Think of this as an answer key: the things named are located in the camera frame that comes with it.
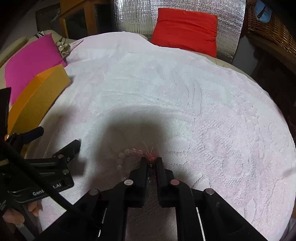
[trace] metal screw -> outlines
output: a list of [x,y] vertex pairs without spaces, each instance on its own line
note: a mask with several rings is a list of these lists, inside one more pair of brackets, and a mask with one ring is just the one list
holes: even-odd
[[170,182],[173,186],[177,186],[177,185],[179,185],[180,184],[180,181],[179,180],[177,180],[177,179],[173,179],[173,180],[171,180],[171,182]]
[[206,188],[205,192],[209,195],[213,195],[215,193],[214,189],[212,189],[212,188]]
[[126,180],[124,181],[124,184],[127,185],[127,186],[130,186],[130,185],[133,184],[133,180],[131,180],[131,179],[126,179]]
[[98,189],[93,188],[93,189],[89,190],[89,195],[91,195],[91,196],[95,196],[98,193],[99,193]]
[[69,173],[70,173],[69,169],[64,169],[64,170],[63,170],[63,174],[64,174],[64,175],[67,175],[67,174],[69,174]]

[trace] clear bead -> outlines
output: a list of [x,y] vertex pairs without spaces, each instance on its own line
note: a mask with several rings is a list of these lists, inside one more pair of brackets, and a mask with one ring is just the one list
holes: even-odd
[[119,155],[118,155],[118,158],[121,160],[124,160],[125,157],[126,157],[126,155],[123,152],[119,153]]
[[129,156],[129,155],[131,154],[131,150],[130,150],[130,149],[125,149],[125,150],[124,150],[124,154],[125,154],[126,156]]
[[131,154],[134,156],[137,154],[137,150],[136,149],[131,149]]
[[137,155],[138,155],[138,156],[142,156],[142,155],[143,155],[143,151],[138,150],[138,151],[137,151]]
[[121,160],[121,159],[117,159],[117,160],[116,160],[116,163],[117,163],[117,165],[122,166],[122,164],[123,164],[123,160]]
[[116,169],[117,169],[118,171],[122,172],[123,167],[122,167],[121,165],[118,165],[118,166],[116,167]]

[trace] bed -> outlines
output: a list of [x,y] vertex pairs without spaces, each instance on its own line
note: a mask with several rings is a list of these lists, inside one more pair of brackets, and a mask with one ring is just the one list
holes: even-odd
[[[43,118],[44,135],[27,157],[49,157],[81,140],[69,166],[75,186],[61,193],[67,200],[112,188],[136,168],[133,156],[116,168],[125,149],[152,150],[176,178],[213,188],[267,240],[280,240],[295,200],[295,145],[253,79],[223,61],[127,32],[86,37],[66,60],[72,83]],[[158,206],[154,181],[145,207],[129,211],[126,240],[177,240],[174,210]],[[51,198],[42,206],[45,229],[64,210]]]

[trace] magenta pillow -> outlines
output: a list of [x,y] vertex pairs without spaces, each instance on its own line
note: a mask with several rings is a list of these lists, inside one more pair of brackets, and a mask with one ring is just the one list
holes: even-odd
[[28,83],[39,73],[53,66],[67,64],[47,34],[22,48],[5,66],[6,87],[11,87],[10,103],[13,104]]

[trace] human hand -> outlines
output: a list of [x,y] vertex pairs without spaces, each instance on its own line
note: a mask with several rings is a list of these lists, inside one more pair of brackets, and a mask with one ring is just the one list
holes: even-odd
[[[32,214],[35,217],[38,217],[39,210],[41,209],[41,203],[40,202],[31,202],[28,204],[28,210],[29,212],[32,212]],[[7,223],[13,223],[13,224],[20,224],[25,221],[24,216],[19,213],[18,211],[14,210],[13,208],[9,208],[3,215],[3,219]]]

